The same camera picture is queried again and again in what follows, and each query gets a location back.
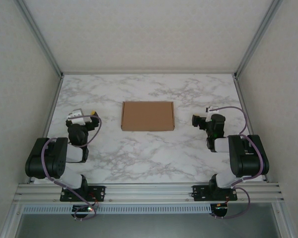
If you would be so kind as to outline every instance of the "vent grille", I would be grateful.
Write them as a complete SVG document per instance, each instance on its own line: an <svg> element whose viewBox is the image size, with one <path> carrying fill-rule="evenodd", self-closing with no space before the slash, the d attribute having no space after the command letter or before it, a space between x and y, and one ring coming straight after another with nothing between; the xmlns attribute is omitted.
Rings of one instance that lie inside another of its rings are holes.
<svg viewBox="0 0 298 238"><path fill-rule="evenodd" d="M73 205L26 205L23 214L72 214ZM98 214L193 214L211 213L210 204L165 205L165 204L133 204L133 205L100 205Z"/></svg>

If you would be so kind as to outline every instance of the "white wall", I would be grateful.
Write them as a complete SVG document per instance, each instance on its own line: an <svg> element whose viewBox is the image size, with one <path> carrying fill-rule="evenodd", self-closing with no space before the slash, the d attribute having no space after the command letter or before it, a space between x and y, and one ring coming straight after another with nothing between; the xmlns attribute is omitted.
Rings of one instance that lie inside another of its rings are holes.
<svg viewBox="0 0 298 238"><path fill-rule="evenodd" d="M26 0L61 70L234 72L272 0Z"/></svg>
<svg viewBox="0 0 298 238"><path fill-rule="evenodd" d="M284 0L240 84L298 230L298 0Z"/></svg>
<svg viewBox="0 0 298 238"><path fill-rule="evenodd" d="M0 229L58 79L12 0L0 0Z"/></svg>

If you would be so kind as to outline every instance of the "brown cardboard box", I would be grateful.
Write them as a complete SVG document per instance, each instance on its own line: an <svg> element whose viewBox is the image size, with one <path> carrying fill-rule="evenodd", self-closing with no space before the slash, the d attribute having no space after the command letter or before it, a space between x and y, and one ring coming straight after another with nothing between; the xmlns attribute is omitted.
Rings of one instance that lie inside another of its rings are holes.
<svg viewBox="0 0 298 238"><path fill-rule="evenodd" d="M173 102L123 102L124 131L174 130Z"/></svg>

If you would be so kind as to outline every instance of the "black mounting plate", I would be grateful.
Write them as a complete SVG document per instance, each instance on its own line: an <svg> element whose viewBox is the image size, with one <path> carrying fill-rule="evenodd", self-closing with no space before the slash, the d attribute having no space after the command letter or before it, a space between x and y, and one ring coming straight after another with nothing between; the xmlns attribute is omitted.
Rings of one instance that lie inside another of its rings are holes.
<svg viewBox="0 0 298 238"><path fill-rule="evenodd" d="M91 194L93 194L98 202L103 202L105 197L105 186L88 186L87 197L85 198L88 202L94 202L95 199ZM81 200L75 196L71 191L62 188L61 202L81 202Z"/></svg>
<svg viewBox="0 0 298 238"><path fill-rule="evenodd" d="M192 186L193 193L191 196L194 198L195 202L201 202L201 201L226 201L226 197L220 197L218 199L213 199L212 195L210 193L210 189L208 185L194 185ZM229 192L229 200L230 201L236 201L236 191L235 189L230 189Z"/></svg>

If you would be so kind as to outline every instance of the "marble surface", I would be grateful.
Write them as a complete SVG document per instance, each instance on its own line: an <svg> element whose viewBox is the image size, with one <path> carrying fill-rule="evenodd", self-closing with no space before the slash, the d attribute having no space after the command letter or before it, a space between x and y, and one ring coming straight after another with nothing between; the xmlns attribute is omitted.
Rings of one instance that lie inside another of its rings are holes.
<svg viewBox="0 0 298 238"><path fill-rule="evenodd" d="M175 130L122 131L123 101L173 101ZM96 110L103 126L89 145L88 160L69 164L89 183L208 181L229 167L228 154L211 153L206 133L191 124L192 114L203 116L208 105L240 107L230 74L66 75L49 137L67 137L65 120L72 110ZM243 128L241 112L221 114L225 135Z"/></svg>

